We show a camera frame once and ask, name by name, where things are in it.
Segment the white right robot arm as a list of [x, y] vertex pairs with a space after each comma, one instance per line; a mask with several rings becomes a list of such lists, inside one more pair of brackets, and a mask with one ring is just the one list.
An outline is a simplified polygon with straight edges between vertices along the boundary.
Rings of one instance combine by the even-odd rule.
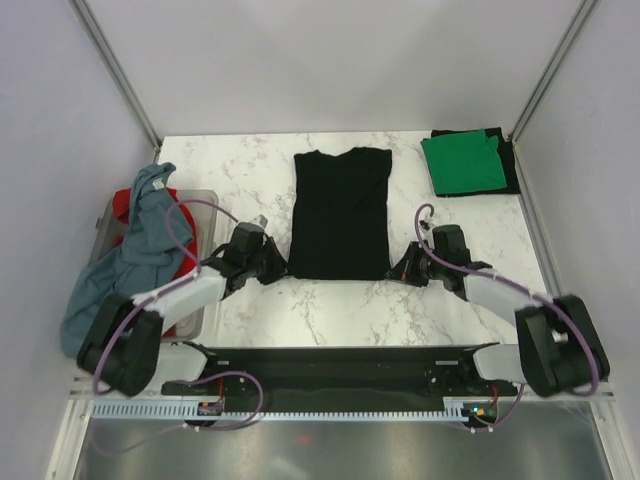
[[490, 264], [472, 260], [464, 243], [428, 247], [412, 242], [385, 278], [415, 287], [440, 281], [460, 299], [514, 325], [516, 343], [476, 347], [471, 360], [458, 368], [459, 384], [469, 393], [481, 393], [501, 380], [526, 384], [540, 397], [587, 396], [610, 375], [608, 357], [581, 298], [532, 292]]

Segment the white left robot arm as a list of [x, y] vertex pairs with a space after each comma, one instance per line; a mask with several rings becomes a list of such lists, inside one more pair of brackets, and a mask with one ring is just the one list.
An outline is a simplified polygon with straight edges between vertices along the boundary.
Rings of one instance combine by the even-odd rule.
[[156, 374], [167, 330], [228, 298], [252, 278], [269, 285], [287, 275], [287, 262], [271, 237], [260, 237], [245, 249], [228, 242], [193, 272], [162, 287], [132, 297], [109, 295], [80, 347], [77, 365], [92, 375], [96, 396], [115, 391], [134, 397]]

